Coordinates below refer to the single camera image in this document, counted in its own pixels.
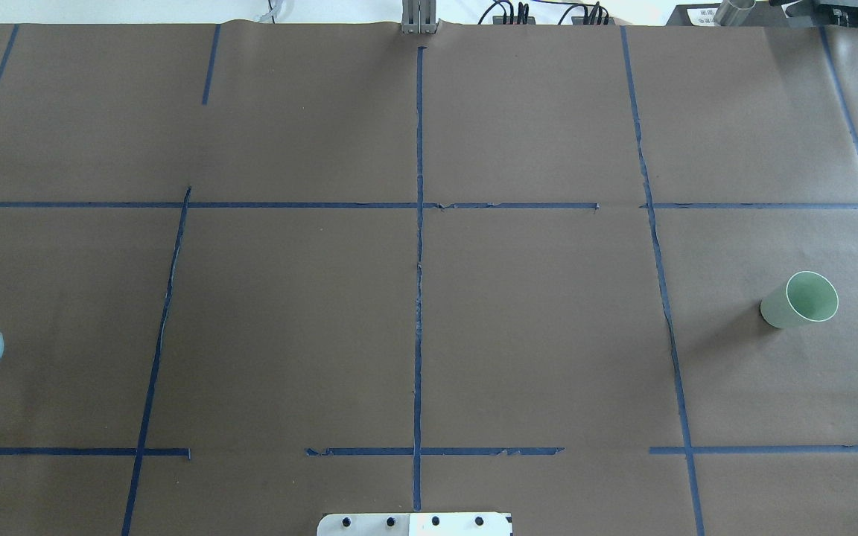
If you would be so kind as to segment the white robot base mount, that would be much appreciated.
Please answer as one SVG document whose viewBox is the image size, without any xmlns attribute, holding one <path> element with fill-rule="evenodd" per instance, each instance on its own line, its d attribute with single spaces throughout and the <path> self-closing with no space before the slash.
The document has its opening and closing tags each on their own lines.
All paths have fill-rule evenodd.
<svg viewBox="0 0 858 536">
<path fill-rule="evenodd" d="M 510 514 L 411 512 L 327 514 L 317 535 L 513 535 Z"/>
</svg>

